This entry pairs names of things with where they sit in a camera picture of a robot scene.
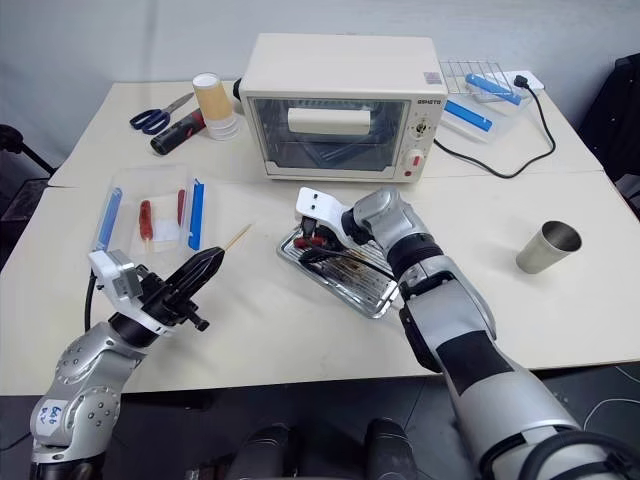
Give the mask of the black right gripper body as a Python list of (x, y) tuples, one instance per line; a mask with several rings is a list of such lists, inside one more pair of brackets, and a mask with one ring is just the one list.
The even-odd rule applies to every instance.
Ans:
[(333, 230), (317, 221), (312, 234), (312, 246), (331, 251), (345, 251), (353, 244), (350, 240), (341, 240)]

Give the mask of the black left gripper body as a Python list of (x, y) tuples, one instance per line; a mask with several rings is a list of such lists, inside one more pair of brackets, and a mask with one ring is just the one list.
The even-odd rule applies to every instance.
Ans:
[(179, 268), (166, 279), (146, 267), (137, 267), (136, 273), (141, 280), (142, 310), (154, 320), (169, 327), (189, 320), (199, 331), (209, 327), (191, 300), (208, 282), (203, 268)]

